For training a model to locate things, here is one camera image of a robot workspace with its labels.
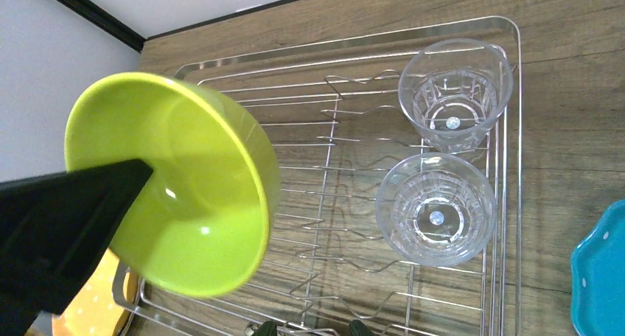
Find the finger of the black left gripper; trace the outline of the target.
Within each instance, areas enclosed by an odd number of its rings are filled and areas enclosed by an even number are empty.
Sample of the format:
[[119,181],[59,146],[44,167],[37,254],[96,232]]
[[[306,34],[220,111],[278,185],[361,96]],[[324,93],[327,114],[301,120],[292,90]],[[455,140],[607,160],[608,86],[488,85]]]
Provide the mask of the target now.
[[373,331],[370,330],[361,320],[353,320],[348,325],[350,336],[374,336]]
[[266,321],[254,332],[254,336],[277,336],[277,325],[274,321]]

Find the small clear plastic cup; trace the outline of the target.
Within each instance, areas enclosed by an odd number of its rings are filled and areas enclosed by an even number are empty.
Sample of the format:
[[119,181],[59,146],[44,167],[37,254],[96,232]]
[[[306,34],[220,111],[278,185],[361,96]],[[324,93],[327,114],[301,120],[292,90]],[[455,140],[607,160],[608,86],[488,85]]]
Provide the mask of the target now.
[[418,265],[454,267],[477,256],[496,226],[488,178],[455,155],[422,153],[391,168],[378,187],[375,216],[383,239]]

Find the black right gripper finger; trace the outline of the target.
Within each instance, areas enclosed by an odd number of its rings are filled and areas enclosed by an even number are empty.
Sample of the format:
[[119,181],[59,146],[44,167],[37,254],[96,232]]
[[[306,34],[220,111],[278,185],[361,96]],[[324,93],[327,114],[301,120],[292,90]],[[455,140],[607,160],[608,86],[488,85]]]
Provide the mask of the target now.
[[62,313],[153,174],[140,159],[1,183],[1,334]]

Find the yellow green bowl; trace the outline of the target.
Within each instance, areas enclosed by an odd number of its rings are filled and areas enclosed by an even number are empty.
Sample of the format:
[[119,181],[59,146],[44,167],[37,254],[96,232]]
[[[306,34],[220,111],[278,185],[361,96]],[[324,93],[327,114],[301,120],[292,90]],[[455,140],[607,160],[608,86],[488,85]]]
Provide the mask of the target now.
[[225,94],[157,74],[112,74],[75,102],[64,155],[69,170],[134,158],[153,168],[110,243],[151,284],[208,298],[258,270],[282,180],[267,133]]

